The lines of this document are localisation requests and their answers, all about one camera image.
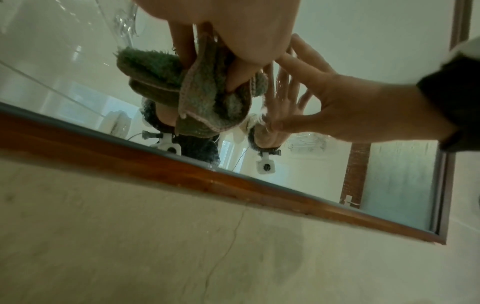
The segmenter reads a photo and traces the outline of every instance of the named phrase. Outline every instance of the finger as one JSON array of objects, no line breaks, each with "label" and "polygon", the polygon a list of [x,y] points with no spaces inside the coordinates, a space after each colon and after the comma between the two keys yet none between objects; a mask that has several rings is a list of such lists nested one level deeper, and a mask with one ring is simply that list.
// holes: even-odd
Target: finger
[{"label": "finger", "polygon": [[196,26],[196,34],[198,37],[200,37],[200,35],[210,35],[210,36],[214,36],[214,27],[212,26],[212,24],[210,22],[204,22],[202,24],[199,24]]},{"label": "finger", "polygon": [[313,115],[292,115],[271,123],[271,129],[276,132],[300,133],[317,132],[321,133],[319,114]]},{"label": "finger", "polygon": [[283,54],[276,60],[294,79],[297,79],[317,97],[321,98],[326,89],[327,81],[332,77],[331,74],[324,73],[308,63],[293,57],[289,54]]},{"label": "finger", "polygon": [[275,99],[274,63],[266,65],[263,68],[263,72],[268,77],[268,89],[265,93],[265,103],[270,103]]},{"label": "finger", "polygon": [[311,45],[303,40],[298,34],[291,37],[291,45],[298,57],[303,61],[316,67],[320,71],[327,73],[336,73],[332,66],[317,52]]},{"label": "finger", "polygon": [[170,25],[173,46],[180,57],[181,64],[185,69],[189,69],[195,60],[197,60],[194,28],[192,25],[185,25],[178,22],[168,22],[168,25]]},{"label": "finger", "polygon": [[294,104],[297,103],[297,98],[299,97],[300,85],[300,81],[298,81],[296,78],[291,78],[290,85],[288,86],[288,100]]},{"label": "finger", "polygon": [[[291,45],[288,47],[286,52],[287,54],[292,54],[293,51]],[[289,93],[289,80],[289,73],[284,68],[280,67],[276,78],[276,97],[278,99],[284,100],[285,98],[287,98]]]},{"label": "finger", "polygon": [[226,91],[235,91],[236,88],[249,81],[255,73],[261,69],[261,65],[246,62],[241,58],[236,58],[228,68],[226,76]]},{"label": "finger", "polygon": [[307,104],[309,103],[310,99],[312,99],[312,96],[314,94],[310,91],[307,90],[305,94],[303,94],[300,97],[300,100],[298,101],[298,108],[303,112],[305,108],[307,107]]}]

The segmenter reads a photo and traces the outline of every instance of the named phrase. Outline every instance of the wooden mirror frame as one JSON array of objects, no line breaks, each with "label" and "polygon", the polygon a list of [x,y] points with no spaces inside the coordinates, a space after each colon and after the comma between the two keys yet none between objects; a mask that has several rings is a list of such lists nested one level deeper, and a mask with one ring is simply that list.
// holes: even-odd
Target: wooden mirror frame
[{"label": "wooden mirror frame", "polygon": [[[469,37],[473,0],[456,0],[450,48]],[[221,195],[290,212],[346,222],[428,242],[446,244],[455,155],[438,152],[435,164],[433,232],[381,219],[339,203],[305,195],[97,131],[0,104],[0,149],[4,156],[67,164],[70,168],[133,177]]]}]

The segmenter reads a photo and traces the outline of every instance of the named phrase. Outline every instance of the hand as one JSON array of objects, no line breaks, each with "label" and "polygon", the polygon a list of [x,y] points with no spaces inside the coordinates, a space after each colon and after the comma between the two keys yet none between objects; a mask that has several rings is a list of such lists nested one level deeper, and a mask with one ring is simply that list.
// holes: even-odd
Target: hand
[{"label": "hand", "polygon": [[234,91],[287,49],[300,0],[135,0],[147,13],[169,21],[178,54],[190,67],[196,52],[193,24],[210,23],[237,59],[229,68]]},{"label": "hand", "polygon": [[[263,71],[268,76],[268,91],[265,94],[264,107],[267,108],[267,114],[263,120],[267,125],[271,121],[279,121],[292,115],[301,116],[304,114],[307,103],[312,98],[311,91],[307,91],[298,99],[300,91],[300,82],[292,78],[288,72],[280,68],[276,79],[276,90],[274,83],[274,66],[267,65]],[[280,147],[290,137],[291,132],[267,130],[267,127],[257,124],[255,126],[255,143],[261,148]]]},{"label": "hand", "polygon": [[314,115],[277,119],[279,132],[317,132],[349,142],[450,137],[457,127],[415,85],[390,85],[339,75],[298,35],[292,47],[299,58],[282,55],[277,62],[304,83],[322,103]]}]

